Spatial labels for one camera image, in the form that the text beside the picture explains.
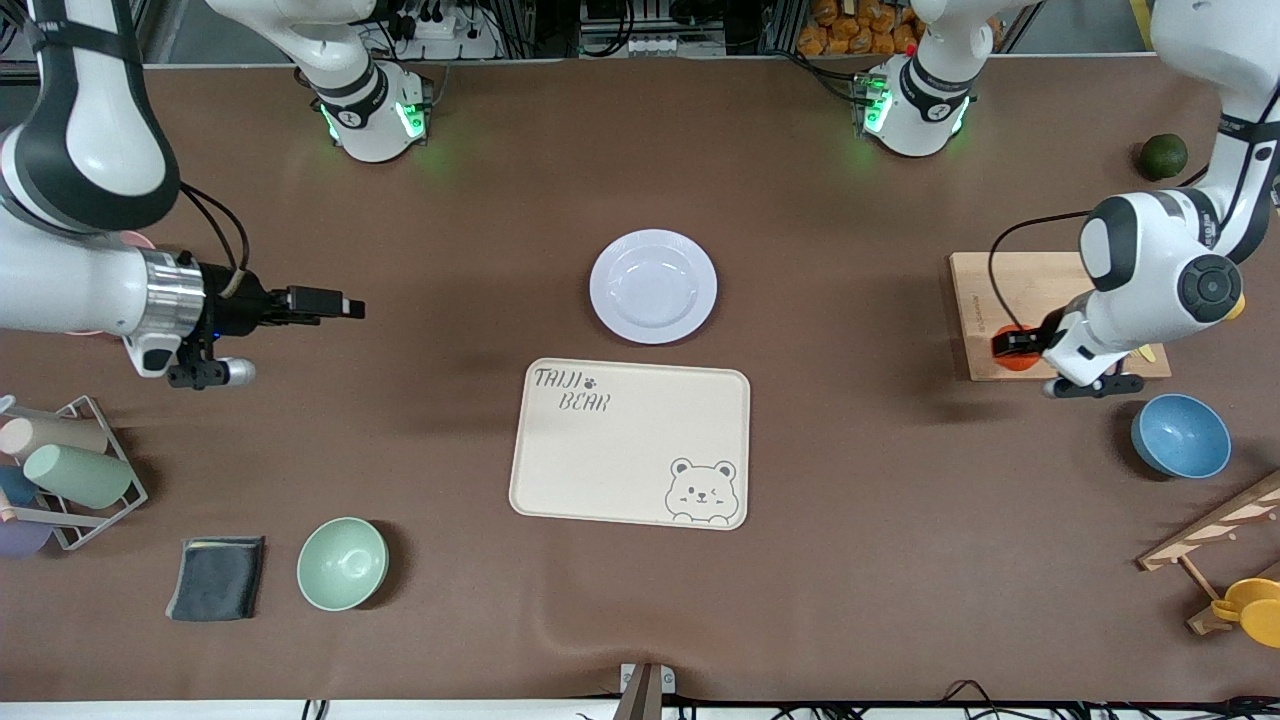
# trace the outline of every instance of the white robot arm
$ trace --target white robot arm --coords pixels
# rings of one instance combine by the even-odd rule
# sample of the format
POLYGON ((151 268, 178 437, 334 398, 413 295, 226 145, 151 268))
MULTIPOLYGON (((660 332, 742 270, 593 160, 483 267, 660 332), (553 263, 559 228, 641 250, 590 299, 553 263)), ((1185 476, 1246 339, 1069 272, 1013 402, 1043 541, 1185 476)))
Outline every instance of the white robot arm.
POLYGON ((375 63, 356 28, 375 0, 207 0, 220 15, 289 56, 320 97, 329 135, 364 163, 426 140, 430 85, 394 63, 375 63))
POLYGON ((1037 0, 911 0, 928 26, 915 55, 895 55, 869 70, 884 78, 876 106, 863 113, 863 131, 910 158, 933 155, 960 131, 973 83, 987 64, 995 37, 987 20, 1037 0))
POLYGON ((1137 392, 1103 375, 1133 350, 1222 322, 1243 299, 1236 269, 1257 250, 1280 174, 1280 5, 1274 0, 1160 0, 1156 51, 1222 100, 1204 179, 1189 188, 1108 197, 1084 223, 1080 256, 1094 290, 1030 332, 995 338, 997 357, 1042 354, 1055 397, 1137 392))
POLYGON ((116 334, 138 374, 202 388, 252 379, 251 363, 212 357, 221 334, 364 315, 340 292, 266 292, 252 273, 221 297, 233 269, 124 246, 115 231, 163 218, 180 184, 128 1, 0 5, 29 13, 41 76, 31 115, 0 135, 0 328, 116 334))

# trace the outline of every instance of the bear illustration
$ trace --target bear illustration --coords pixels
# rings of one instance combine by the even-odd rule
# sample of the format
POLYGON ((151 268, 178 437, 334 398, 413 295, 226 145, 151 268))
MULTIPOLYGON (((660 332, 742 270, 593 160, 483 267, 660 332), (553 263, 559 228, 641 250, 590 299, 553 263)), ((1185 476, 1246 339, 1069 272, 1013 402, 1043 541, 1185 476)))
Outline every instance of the bear illustration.
POLYGON ((728 525, 730 518, 737 514, 736 477, 737 470, 731 462, 721 461, 705 468, 677 457, 671 464, 671 489, 667 491, 667 510, 672 520, 684 516, 691 523, 728 525))

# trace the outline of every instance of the folded towel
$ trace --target folded towel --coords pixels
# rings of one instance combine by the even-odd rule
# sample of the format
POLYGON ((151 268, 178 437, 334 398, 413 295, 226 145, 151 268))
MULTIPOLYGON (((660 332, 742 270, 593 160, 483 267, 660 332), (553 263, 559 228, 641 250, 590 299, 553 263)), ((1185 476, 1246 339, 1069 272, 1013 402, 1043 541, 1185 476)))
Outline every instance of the folded towel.
POLYGON ((165 615, 189 623, 252 618, 262 541, 261 537, 182 541, 178 587, 165 615))

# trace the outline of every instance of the cup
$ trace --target cup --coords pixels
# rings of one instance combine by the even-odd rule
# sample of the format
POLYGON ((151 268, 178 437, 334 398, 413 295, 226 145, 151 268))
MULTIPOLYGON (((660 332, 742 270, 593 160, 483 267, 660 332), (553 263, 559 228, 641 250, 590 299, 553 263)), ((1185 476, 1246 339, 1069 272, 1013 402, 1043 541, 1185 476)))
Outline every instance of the cup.
POLYGON ((4 491, 4 496, 14 506, 31 507, 36 502, 36 486, 17 465, 0 465, 0 491, 4 491))
POLYGON ((44 523, 9 520, 0 523, 0 557, 28 557, 49 542, 54 527, 44 523))
POLYGON ((65 445, 106 452, 106 433, 96 420, 65 418, 14 418, 0 428, 0 452, 24 461, 45 445, 65 445))
POLYGON ((1247 578, 1215 600, 1213 615, 1240 628, 1254 641, 1280 648, 1280 583, 1266 578, 1247 578))
POLYGON ((22 470, 46 491, 93 510, 115 503, 137 479, 123 460, 67 445, 41 447, 22 470))

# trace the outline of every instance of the yellow cup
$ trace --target yellow cup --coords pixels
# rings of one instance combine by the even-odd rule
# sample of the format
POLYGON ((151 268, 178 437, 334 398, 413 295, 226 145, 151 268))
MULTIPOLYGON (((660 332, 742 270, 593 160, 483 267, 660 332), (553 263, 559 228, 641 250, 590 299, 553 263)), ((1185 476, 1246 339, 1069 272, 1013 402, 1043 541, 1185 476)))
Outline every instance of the yellow cup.
POLYGON ((1239 623, 1244 633, 1267 647, 1280 648, 1280 583, 1248 578, 1213 601, 1213 615, 1239 623))

